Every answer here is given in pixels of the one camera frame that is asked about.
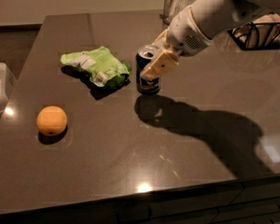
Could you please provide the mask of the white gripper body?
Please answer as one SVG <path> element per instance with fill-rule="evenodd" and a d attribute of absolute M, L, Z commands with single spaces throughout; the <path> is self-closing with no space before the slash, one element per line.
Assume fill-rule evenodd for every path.
<path fill-rule="evenodd" d="M 185 7 L 167 28 L 166 42 L 181 56 L 195 56 L 212 44 L 196 24 L 191 6 Z"/>

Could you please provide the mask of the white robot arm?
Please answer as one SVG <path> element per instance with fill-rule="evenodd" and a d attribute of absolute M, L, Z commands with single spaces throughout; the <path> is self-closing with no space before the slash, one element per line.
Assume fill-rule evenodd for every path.
<path fill-rule="evenodd" d="M 152 80 L 175 69 L 181 56 L 194 56 L 220 33 L 243 26 L 269 12 L 280 15 L 280 0 L 196 0 L 171 21 L 152 43 L 156 55 L 140 73 Z"/>

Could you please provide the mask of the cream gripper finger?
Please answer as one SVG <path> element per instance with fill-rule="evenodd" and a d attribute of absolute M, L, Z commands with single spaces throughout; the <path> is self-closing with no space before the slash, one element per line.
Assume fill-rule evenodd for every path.
<path fill-rule="evenodd" d="M 161 32 L 161 34 L 152 42 L 152 46 L 161 48 L 161 47 L 166 47 L 167 46 L 167 36 L 168 30 L 165 29 L 164 31 Z"/>
<path fill-rule="evenodd" d="M 159 78 L 179 66 L 178 55 L 168 49 L 161 49 L 156 56 L 149 62 L 140 77 L 145 80 Z"/>

